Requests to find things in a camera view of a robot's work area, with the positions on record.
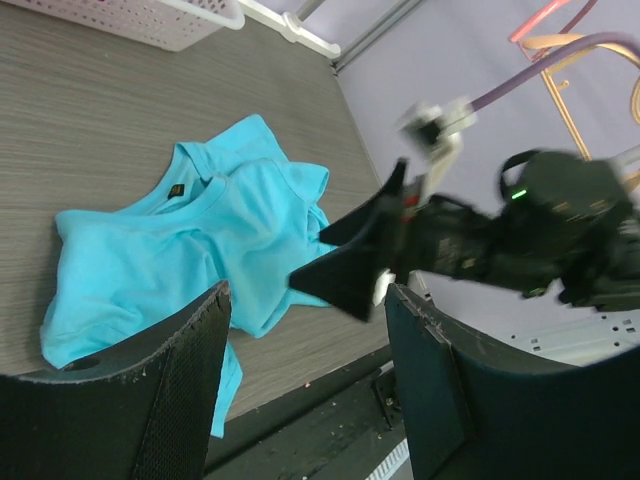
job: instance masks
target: wooden floor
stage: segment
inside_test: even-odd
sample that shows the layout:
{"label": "wooden floor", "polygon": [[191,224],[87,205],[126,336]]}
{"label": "wooden floor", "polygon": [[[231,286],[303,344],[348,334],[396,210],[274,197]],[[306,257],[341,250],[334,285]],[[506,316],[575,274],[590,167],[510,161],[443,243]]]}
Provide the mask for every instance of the wooden floor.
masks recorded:
{"label": "wooden floor", "polygon": [[[326,165],[334,220],[377,189],[322,57],[248,21],[171,54],[0,3],[0,371],[44,365],[38,329],[55,291],[53,216],[115,210],[153,188],[178,141],[260,113],[292,160]],[[241,414],[386,344],[360,325],[292,308],[265,338],[232,332]]]}

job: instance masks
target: purple cable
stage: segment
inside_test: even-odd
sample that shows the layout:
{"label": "purple cable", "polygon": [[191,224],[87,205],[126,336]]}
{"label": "purple cable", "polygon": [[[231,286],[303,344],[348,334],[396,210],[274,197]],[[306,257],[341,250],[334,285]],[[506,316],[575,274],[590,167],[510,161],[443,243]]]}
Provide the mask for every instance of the purple cable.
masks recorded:
{"label": "purple cable", "polygon": [[481,110],[487,105],[503,97],[514,88],[519,87],[527,80],[535,77],[540,72],[542,72],[542,70],[551,67],[556,62],[559,62],[560,60],[568,57],[569,55],[578,53],[579,51],[584,50],[586,48],[594,47],[600,43],[616,43],[622,47],[627,48],[632,53],[634,53],[638,58],[640,58],[640,44],[631,35],[627,35],[626,33],[617,33],[617,32],[603,32],[603,33],[594,33],[592,35],[585,35],[584,37],[579,38],[578,40],[574,40],[573,42],[568,43],[567,45],[564,45],[558,48],[557,50],[554,50],[546,57],[541,58],[536,63],[525,68],[523,71],[521,71],[517,75],[511,77],[509,80],[507,80],[503,84],[498,85],[496,88],[494,88],[490,92],[487,92],[481,97],[476,98],[473,102],[471,102],[471,108],[475,112]]}

